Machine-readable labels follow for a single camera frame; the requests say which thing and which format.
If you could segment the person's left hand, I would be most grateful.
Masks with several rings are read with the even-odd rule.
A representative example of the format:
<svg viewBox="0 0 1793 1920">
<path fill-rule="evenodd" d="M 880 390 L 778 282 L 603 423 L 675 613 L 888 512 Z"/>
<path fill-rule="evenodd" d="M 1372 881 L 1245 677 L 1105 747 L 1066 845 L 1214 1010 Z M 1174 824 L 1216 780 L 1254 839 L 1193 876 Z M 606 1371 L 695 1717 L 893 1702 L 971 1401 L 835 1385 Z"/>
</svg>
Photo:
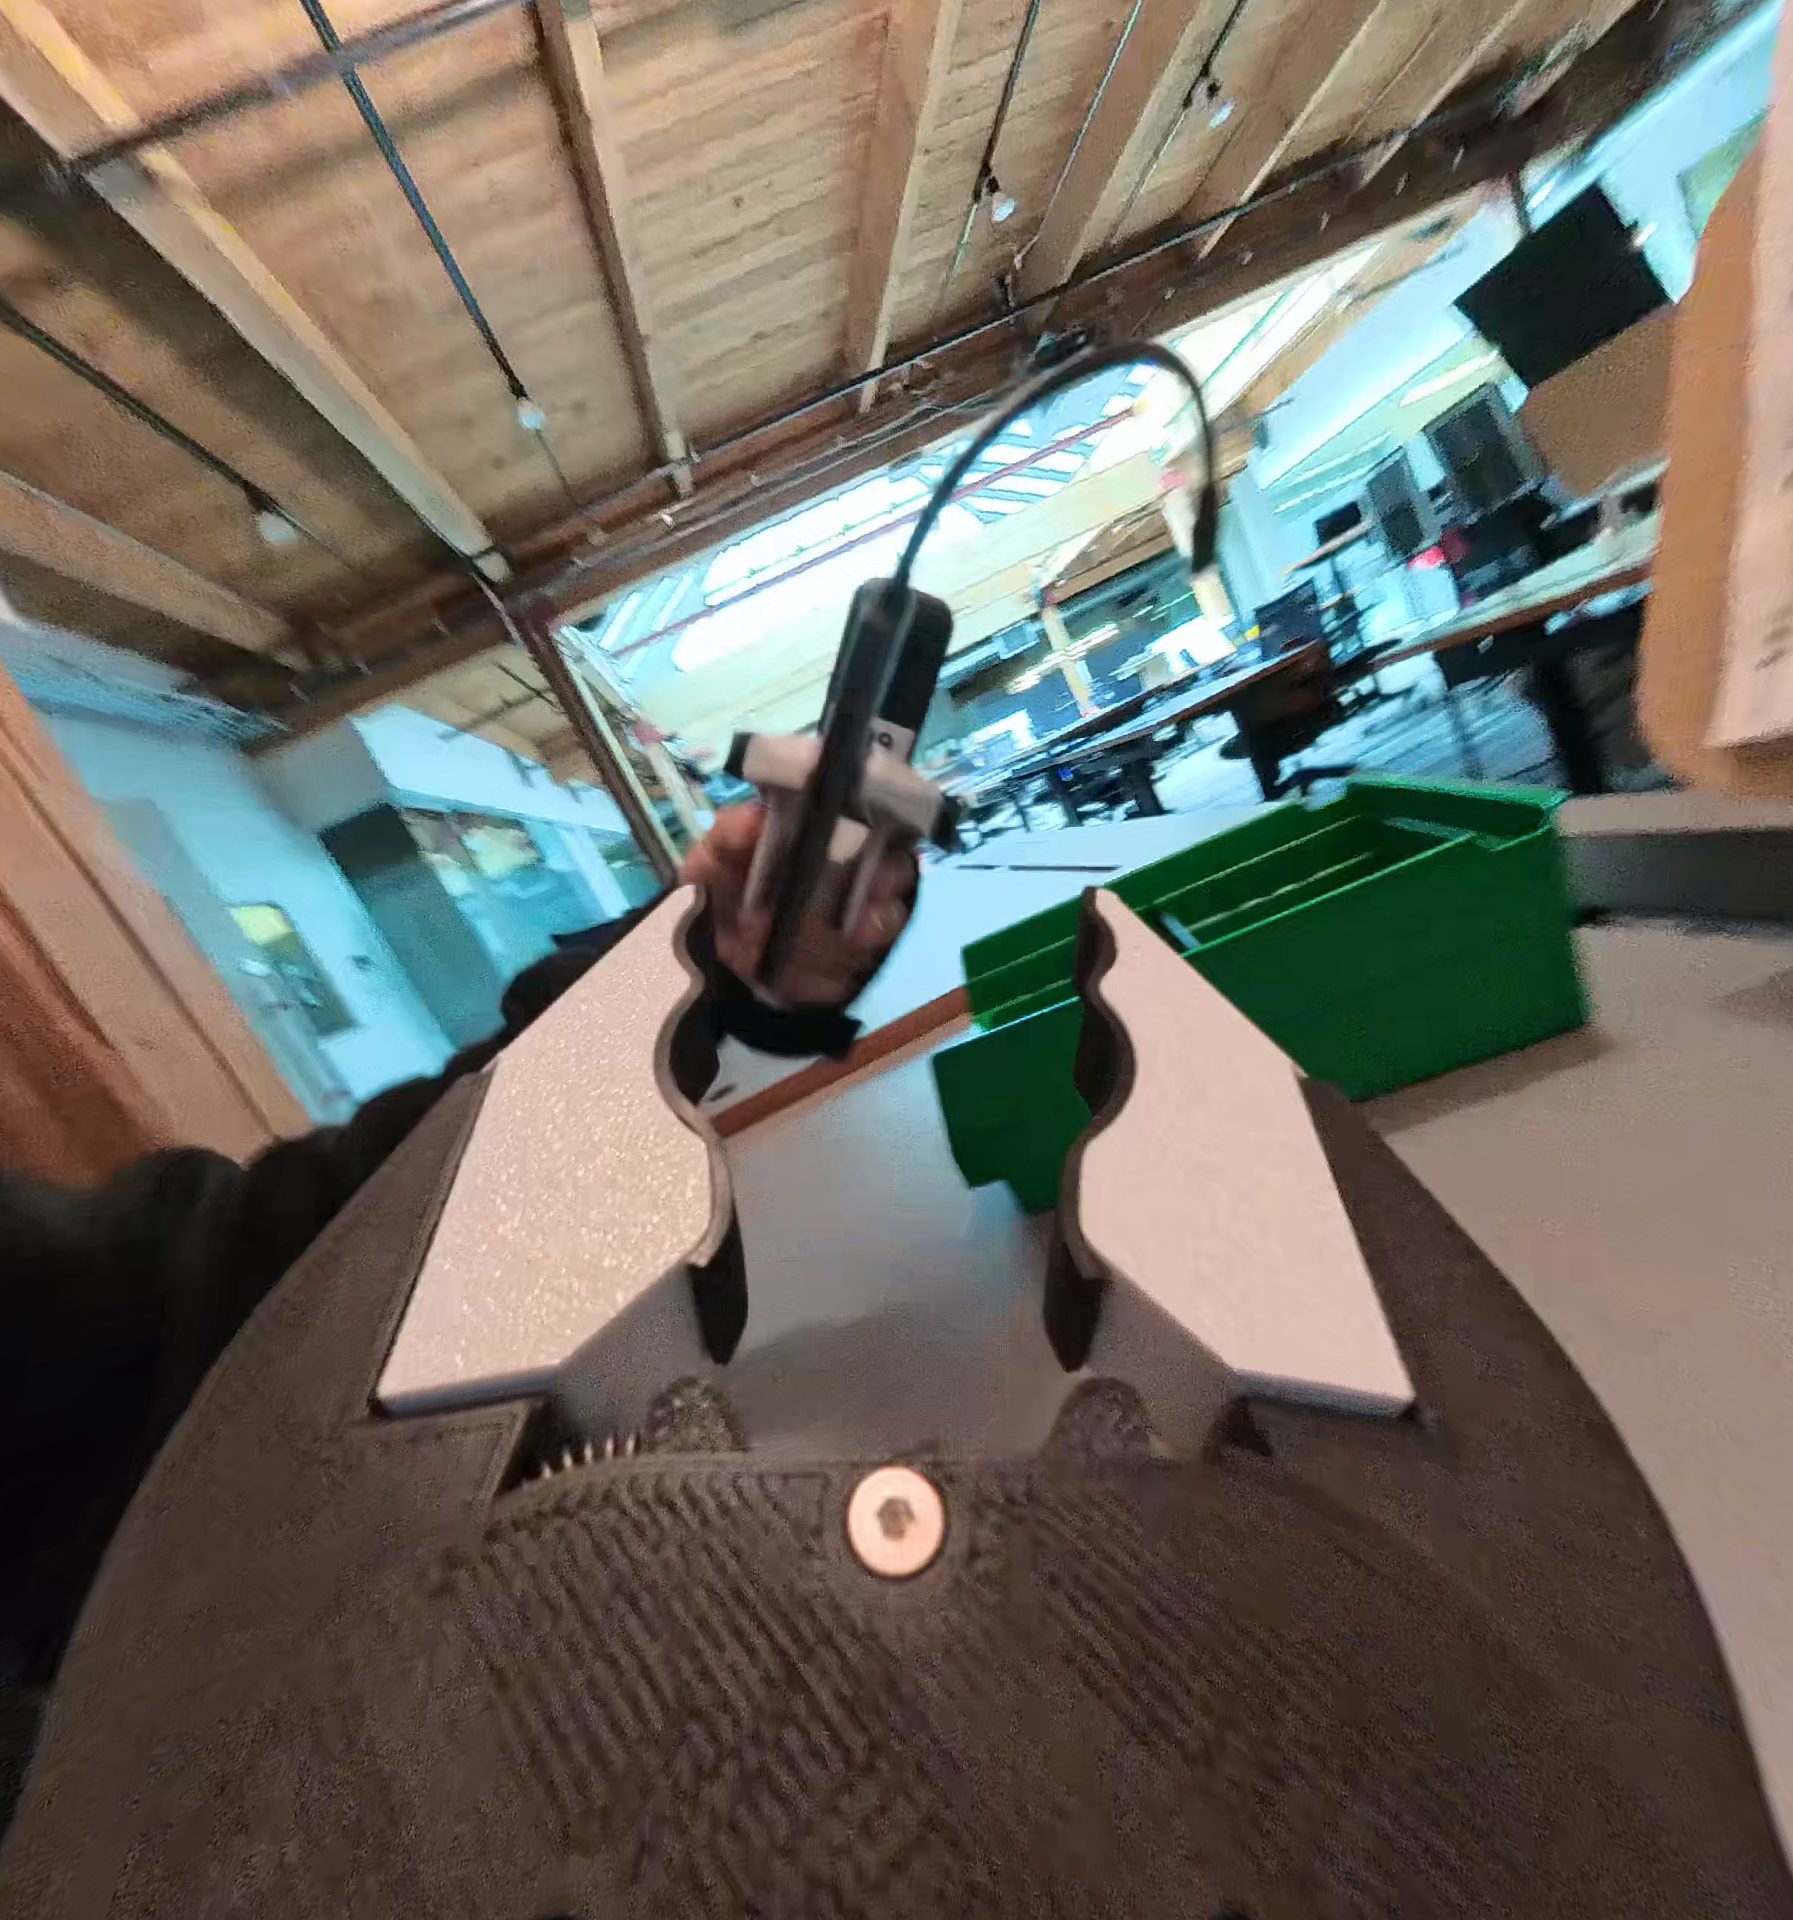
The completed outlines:
<svg viewBox="0 0 1793 1920">
<path fill-rule="evenodd" d="M 789 1012 L 846 1014 L 882 971 L 909 924 L 921 886 L 916 855 L 905 848 L 879 855 L 860 916 L 846 929 L 821 921 L 811 908 L 793 951 L 766 984 L 760 976 L 766 911 L 743 903 L 765 826 L 766 808 L 757 799 L 718 812 L 691 848 L 682 881 L 705 891 L 716 930 L 716 957 L 746 990 L 759 990 L 765 1003 Z"/>
</svg>

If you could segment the person's left forearm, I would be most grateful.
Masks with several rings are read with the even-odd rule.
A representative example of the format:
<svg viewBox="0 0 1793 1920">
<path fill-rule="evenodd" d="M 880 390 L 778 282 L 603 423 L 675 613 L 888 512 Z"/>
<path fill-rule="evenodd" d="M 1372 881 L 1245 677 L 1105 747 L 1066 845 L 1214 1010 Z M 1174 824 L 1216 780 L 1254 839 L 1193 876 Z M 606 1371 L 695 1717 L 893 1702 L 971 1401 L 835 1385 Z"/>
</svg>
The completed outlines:
<svg viewBox="0 0 1793 1920">
<path fill-rule="evenodd" d="M 0 1672 L 49 1664 L 167 1431 L 264 1297 L 437 1105 L 648 905 L 502 996 L 494 1038 L 238 1164 L 162 1150 L 93 1187 L 0 1171 Z"/>
</svg>

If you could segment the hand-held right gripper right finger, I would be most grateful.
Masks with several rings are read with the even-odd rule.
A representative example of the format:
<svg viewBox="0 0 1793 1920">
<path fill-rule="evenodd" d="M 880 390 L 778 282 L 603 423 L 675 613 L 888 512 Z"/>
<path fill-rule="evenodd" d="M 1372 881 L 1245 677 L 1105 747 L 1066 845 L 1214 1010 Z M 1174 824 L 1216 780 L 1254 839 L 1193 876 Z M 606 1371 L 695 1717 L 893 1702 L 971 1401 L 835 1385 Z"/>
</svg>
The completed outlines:
<svg viewBox="0 0 1793 1920">
<path fill-rule="evenodd" d="M 1086 1107 L 1043 1326 L 1154 1420 L 1242 1401 L 1397 1420 L 1417 1398 L 1292 1059 L 1115 894 L 1080 899 Z"/>
</svg>

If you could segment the grey USB hub with cable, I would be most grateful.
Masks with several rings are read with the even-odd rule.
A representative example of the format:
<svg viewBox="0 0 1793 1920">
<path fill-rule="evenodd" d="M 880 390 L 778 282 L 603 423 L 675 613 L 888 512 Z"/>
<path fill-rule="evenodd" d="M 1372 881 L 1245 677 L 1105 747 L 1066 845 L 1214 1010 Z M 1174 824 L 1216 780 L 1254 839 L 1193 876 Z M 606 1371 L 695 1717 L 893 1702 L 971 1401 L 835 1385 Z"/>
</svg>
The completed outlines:
<svg viewBox="0 0 1793 1920">
<path fill-rule="evenodd" d="M 901 729 L 916 729 L 935 695 L 947 656 L 953 614 L 946 602 L 913 586 L 911 573 L 946 508 L 958 499 L 979 457 L 1018 420 L 1044 401 L 1086 385 L 1110 370 L 1149 370 L 1183 387 L 1195 413 L 1197 487 L 1193 490 L 1188 570 L 1211 571 L 1219 545 L 1219 433 L 1203 396 L 1197 372 L 1172 347 L 1143 342 L 1086 347 L 1061 366 L 1036 372 L 1016 387 L 972 433 L 937 477 L 926 501 L 909 517 L 909 534 L 890 573 L 867 580 L 851 596 L 841 640 L 813 732 L 822 741 L 816 769 L 816 807 L 824 816 L 824 862 L 815 905 L 824 905 L 841 929 L 841 814 L 855 790 L 867 757 L 909 761 L 909 747 L 895 741 Z M 803 921 L 768 918 L 760 976 L 782 973 L 798 944 Z"/>
</svg>

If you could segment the grey desk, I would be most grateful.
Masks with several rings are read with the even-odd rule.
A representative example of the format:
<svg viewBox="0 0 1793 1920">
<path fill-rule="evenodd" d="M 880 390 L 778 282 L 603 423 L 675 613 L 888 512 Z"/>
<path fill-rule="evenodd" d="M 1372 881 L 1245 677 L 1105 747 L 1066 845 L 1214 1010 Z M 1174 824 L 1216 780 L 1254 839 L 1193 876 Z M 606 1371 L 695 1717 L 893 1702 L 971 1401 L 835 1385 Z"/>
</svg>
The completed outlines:
<svg viewBox="0 0 1793 1920">
<path fill-rule="evenodd" d="M 1793 933 L 1596 924 L 1593 1026 L 1366 1115 L 1542 1315 L 1651 1482 L 1725 1648 L 1793 1859 Z M 935 1388 L 879 1380 L 892 1437 L 1031 1364 L 1029 1219 L 962 1185 L 921 1050 L 731 1140 L 752 1319 L 938 1303 Z"/>
</svg>

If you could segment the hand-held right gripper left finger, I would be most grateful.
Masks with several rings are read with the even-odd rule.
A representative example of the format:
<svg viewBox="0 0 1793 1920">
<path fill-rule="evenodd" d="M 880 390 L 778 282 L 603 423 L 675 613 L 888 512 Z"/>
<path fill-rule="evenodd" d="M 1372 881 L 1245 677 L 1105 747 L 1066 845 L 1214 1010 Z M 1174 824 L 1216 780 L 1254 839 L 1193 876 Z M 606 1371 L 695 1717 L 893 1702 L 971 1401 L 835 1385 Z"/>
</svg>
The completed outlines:
<svg viewBox="0 0 1793 1920">
<path fill-rule="evenodd" d="M 384 1413 L 640 1420 L 730 1360 L 747 1292 L 703 1111 L 714 957 L 707 894 L 672 891 L 505 1046 L 383 1360 Z"/>
</svg>

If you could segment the green storage bin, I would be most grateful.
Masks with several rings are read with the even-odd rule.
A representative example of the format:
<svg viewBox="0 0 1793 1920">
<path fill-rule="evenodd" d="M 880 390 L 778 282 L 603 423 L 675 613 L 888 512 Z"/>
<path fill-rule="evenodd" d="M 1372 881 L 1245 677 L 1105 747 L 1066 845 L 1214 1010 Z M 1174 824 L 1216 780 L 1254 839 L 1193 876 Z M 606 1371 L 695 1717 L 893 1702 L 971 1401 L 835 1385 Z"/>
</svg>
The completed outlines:
<svg viewBox="0 0 1793 1920">
<path fill-rule="evenodd" d="M 1589 1020 L 1564 794 L 1357 777 L 1108 887 L 1278 1042 L 1368 1100 Z M 931 1065 L 963 1185 L 1049 1212 L 1089 1119 L 1072 1065 L 1076 901 L 963 947 L 972 1030 Z"/>
</svg>

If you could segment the wooden office desk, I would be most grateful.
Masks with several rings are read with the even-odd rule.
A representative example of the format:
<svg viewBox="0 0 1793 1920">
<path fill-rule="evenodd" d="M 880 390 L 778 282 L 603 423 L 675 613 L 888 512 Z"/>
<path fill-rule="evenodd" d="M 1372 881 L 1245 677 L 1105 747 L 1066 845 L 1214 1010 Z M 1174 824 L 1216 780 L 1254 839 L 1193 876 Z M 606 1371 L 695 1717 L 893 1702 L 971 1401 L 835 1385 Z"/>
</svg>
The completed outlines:
<svg viewBox="0 0 1793 1920">
<path fill-rule="evenodd" d="M 1332 673 L 1328 642 L 1309 640 L 1252 667 L 1197 677 L 1174 692 L 1143 694 L 1099 719 L 1078 721 L 996 772 L 981 772 L 962 794 L 963 811 L 981 814 L 1007 804 L 1026 818 L 1029 807 L 1044 799 L 1072 826 L 1093 808 L 1130 808 L 1140 818 L 1158 818 L 1165 807 L 1154 790 L 1154 769 L 1203 719 L 1234 714 L 1279 681 L 1311 679 L 1328 692 Z"/>
</svg>

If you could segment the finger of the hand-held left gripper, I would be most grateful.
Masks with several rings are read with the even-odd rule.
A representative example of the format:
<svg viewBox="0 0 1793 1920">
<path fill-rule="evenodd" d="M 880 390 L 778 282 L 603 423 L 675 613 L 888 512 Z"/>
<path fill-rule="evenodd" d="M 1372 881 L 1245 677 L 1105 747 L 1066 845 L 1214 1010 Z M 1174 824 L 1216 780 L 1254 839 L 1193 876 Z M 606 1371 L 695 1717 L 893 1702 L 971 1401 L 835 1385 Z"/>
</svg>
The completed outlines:
<svg viewBox="0 0 1793 1920">
<path fill-rule="evenodd" d="M 950 795 L 935 781 L 897 757 L 867 757 L 841 814 L 841 930 L 860 933 L 882 852 L 947 834 Z"/>
<path fill-rule="evenodd" d="M 738 733 L 730 770 L 755 790 L 759 835 L 743 879 L 746 921 L 805 921 L 824 866 L 816 769 L 824 741 L 811 733 Z"/>
</svg>

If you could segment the large black wall screen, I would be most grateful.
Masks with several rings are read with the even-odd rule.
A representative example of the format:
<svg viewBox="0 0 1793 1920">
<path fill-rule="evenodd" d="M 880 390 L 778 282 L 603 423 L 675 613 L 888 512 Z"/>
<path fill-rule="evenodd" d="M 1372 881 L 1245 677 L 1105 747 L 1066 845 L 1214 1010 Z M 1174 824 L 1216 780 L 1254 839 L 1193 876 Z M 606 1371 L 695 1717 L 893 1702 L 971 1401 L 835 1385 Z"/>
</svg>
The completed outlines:
<svg viewBox="0 0 1793 1920">
<path fill-rule="evenodd" d="M 1600 185 L 1532 228 L 1454 302 L 1529 390 L 1670 305 L 1670 290 Z"/>
</svg>

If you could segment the black desk mat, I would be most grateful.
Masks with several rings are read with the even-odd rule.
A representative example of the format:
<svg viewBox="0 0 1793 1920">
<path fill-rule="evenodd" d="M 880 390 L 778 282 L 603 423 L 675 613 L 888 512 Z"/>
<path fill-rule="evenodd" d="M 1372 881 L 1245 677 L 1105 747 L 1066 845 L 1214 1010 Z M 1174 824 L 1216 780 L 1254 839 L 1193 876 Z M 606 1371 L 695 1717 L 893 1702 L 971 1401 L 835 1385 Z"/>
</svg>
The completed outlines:
<svg viewBox="0 0 1793 1920">
<path fill-rule="evenodd" d="M 1589 918 L 1793 927 L 1793 799 L 1577 797 L 1556 830 Z"/>
</svg>

